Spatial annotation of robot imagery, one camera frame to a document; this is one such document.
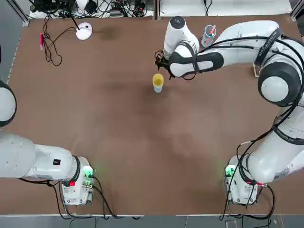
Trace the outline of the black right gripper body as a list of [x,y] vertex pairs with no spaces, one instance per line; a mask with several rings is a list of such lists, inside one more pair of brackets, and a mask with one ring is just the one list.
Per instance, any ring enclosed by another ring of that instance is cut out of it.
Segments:
[[170,68],[169,61],[165,58],[164,53],[161,54],[161,67],[163,67],[165,69],[169,69]]

